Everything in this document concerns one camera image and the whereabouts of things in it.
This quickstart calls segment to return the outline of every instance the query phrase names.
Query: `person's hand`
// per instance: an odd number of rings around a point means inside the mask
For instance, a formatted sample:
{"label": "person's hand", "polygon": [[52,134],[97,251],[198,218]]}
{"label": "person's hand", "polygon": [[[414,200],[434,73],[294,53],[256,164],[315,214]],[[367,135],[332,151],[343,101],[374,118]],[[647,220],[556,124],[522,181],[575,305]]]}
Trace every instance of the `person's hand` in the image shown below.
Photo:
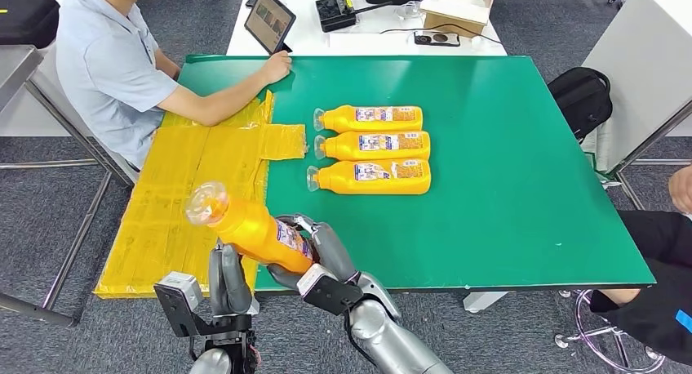
{"label": "person's hand", "polygon": [[267,84],[278,82],[291,71],[291,58],[287,52],[279,51],[269,57],[259,71]]}
{"label": "person's hand", "polygon": [[681,168],[671,176],[668,191],[675,208],[692,213],[692,166]]}

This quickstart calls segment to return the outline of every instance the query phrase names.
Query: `black router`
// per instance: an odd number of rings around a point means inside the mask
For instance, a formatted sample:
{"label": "black router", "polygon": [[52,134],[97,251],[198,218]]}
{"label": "black router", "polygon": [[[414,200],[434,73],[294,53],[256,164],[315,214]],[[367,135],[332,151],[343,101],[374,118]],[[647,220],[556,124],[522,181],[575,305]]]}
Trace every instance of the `black router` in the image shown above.
{"label": "black router", "polygon": [[317,14],[320,16],[322,31],[328,33],[356,24],[356,15],[365,11],[386,7],[393,2],[383,2],[372,7],[353,9],[351,0],[317,0]]}

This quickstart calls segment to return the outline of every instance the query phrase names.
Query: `man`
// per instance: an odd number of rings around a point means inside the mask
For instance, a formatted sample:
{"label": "man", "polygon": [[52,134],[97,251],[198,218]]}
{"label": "man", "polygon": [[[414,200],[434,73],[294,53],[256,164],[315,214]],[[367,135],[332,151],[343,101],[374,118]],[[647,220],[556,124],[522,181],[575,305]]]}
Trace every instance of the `man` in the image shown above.
{"label": "man", "polygon": [[[675,206],[692,214],[692,167],[673,174],[668,187]],[[692,220],[655,211],[621,211],[620,217],[657,283],[596,291],[591,310],[668,358],[692,365]]]}
{"label": "man", "polygon": [[64,0],[56,66],[69,101],[96,137],[141,169],[163,111],[213,126],[291,69],[285,53],[235,86],[197,96],[158,47],[137,0]]}

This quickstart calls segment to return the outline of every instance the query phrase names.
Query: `bottle label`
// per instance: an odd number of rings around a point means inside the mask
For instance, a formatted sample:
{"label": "bottle label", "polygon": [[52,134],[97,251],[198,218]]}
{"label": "bottle label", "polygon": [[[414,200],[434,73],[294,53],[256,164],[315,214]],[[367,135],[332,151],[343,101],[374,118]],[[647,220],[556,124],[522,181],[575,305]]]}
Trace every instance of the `bottle label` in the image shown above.
{"label": "bottle label", "polygon": [[417,160],[406,160],[404,163],[392,162],[394,178],[419,178],[423,176],[423,165]]}
{"label": "bottle label", "polygon": [[413,107],[356,107],[356,121],[413,121]]}
{"label": "bottle label", "polygon": [[286,223],[277,220],[277,241],[290,247],[293,250],[300,252],[310,260],[313,258],[313,252],[310,250],[310,244],[303,235],[300,235],[293,227]]}
{"label": "bottle label", "polygon": [[358,146],[361,151],[421,149],[423,138],[416,132],[400,135],[361,135],[358,137]]}
{"label": "bottle label", "polygon": [[389,180],[392,178],[418,178],[423,176],[423,165],[414,159],[403,163],[392,162],[389,166],[378,163],[356,163],[356,180]]}

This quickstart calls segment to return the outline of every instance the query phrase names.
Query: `gray carpet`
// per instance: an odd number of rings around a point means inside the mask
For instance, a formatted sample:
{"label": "gray carpet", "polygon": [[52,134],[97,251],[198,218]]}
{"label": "gray carpet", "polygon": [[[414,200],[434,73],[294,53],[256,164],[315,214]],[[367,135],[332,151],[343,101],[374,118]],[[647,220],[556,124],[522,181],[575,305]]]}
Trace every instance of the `gray carpet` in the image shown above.
{"label": "gray carpet", "polygon": [[[606,0],[495,0],[492,20],[510,54],[532,56],[550,80],[580,64],[615,14]],[[225,53],[241,0],[150,0],[140,3],[162,48],[182,62],[189,52]],[[77,158],[70,139],[0,138],[0,160]],[[651,157],[690,158],[691,139],[666,139]],[[669,167],[631,167],[627,177],[649,209],[671,210]],[[102,171],[0,171],[0,279],[3,291],[39,302],[60,267]],[[104,301],[90,294],[116,234],[129,190],[112,183],[57,309],[82,315],[71,330],[0,311],[0,372],[186,373],[187,344],[168,328],[155,300]],[[620,189],[614,204],[632,208]],[[404,324],[454,372],[608,373],[580,343],[560,350],[557,332],[573,332],[573,299],[555,292],[510,293],[480,314],[464,311],[462,293],[395,295]],[[338,318],[294,296],[261,297],[255,320],[261,373],[374,372],[341,332]],[[208,314],[206,307],[203,314]],[[599,320],[591,318],[597,325]],[[614,346],[603,339],[611,356]],[[632,351],[641,347],[632,343]],[[634,359],[645,359],[632,352]],[[662,372],[691,373],[666,363]]]}

